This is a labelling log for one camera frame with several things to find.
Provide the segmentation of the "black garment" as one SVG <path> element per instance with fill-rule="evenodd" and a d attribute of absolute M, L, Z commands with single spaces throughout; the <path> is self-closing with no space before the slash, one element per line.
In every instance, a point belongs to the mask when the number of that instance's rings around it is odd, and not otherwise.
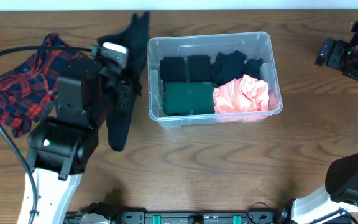
<path fill-rule="evenodd" d="M 108 82 L 117 95 L 114 109 L 108 115 L 108 143 L 112 150 L 122 151 L 125 148 L 131 125 L 134 103 L 141 94 L 140 76 L 147 60 L 147 42 L 149 40 L 148 11 L 143 15 L 132 15 L 130 24 L 118 34 L 105 35 L 97 39 L 98 45 L 106 42 L 121 45 L 129 50 L 126 67 L 119 78 Z"/>

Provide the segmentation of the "dark green cloth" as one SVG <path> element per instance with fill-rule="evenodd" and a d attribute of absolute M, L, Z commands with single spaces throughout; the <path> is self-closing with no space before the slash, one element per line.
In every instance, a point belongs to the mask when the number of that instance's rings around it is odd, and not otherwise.
<path fill-rule="evenodd" d="M 213 82 L 166 82 L 163 111 L 167 116 L 214 114 Z"/>

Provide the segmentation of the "black cloth bundle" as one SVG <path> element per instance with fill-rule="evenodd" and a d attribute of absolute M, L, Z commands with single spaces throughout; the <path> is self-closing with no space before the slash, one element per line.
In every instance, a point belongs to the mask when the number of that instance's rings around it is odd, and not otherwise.
<path fill-rule="evenodd" d="M 160 61 L 160 78 L 165 82 L 210 82 L 210 56 L 165 57 Z"/>

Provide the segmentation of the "pink cloth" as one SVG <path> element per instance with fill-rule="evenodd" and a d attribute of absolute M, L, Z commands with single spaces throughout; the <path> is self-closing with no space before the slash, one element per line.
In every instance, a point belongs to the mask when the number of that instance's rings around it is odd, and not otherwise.
<path fill-rule="evenodd" d="M 220 123 L 262 121 L 283 109 L 277 90 L 248 75 L 216 87 L 213 101 L 214 118 Z"/>

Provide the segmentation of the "dark navy cloth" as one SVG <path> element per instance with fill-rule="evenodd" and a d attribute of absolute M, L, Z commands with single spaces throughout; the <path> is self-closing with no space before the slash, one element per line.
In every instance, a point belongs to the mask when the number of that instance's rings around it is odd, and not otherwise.
<path fill-rule="evenodd" d="M 238 50 L 228 55 L 220 52 L 211 66 L 211 79 L 218 86 L 224 85 L 233 79 L 242 78 L 243 75 L 260 80 L 263 62 L 262 59 L 248 58 L 246 54 Z"/>

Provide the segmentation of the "red navy plaid shirt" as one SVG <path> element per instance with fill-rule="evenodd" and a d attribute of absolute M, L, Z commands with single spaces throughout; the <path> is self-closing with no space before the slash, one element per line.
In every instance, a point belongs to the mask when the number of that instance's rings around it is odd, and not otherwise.
<path fill-rule="evenodd" d="M 58 94 L 58 76 L 68 60 L 87 57 L 74 50 L 38 50 L 18 67 L 0 75 L 0 123 L 18 138 L 38 122 Z"/>

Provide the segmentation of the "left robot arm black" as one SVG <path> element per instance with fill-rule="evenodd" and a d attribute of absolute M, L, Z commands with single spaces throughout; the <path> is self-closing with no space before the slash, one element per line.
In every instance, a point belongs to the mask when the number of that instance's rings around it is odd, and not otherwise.
<path fill-rule="evenodd" d="M 139 75 L 128 66 L 101 57 L 67 61 L 58 100 L 45 107 L 29 135 L 30 173 L 18 223 L 63 223 L 102 124 L 111 149 L 124 149 L 138 89 Z"/>

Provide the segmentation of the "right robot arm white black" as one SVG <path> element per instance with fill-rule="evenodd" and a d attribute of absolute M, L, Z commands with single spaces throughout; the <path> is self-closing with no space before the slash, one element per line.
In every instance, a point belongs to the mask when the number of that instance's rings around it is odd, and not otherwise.
<path fill-rule="evenodd" d="M 340 70 L 358 81 L 358 21 L 349 42 L 327 39 L 315 63 Z M 358 152 L 335 160 L 329 166 L 325 184 L 303 198 L 292 200 L 276 218 L 276 223 L 325 223 L 358 212 Z"/>

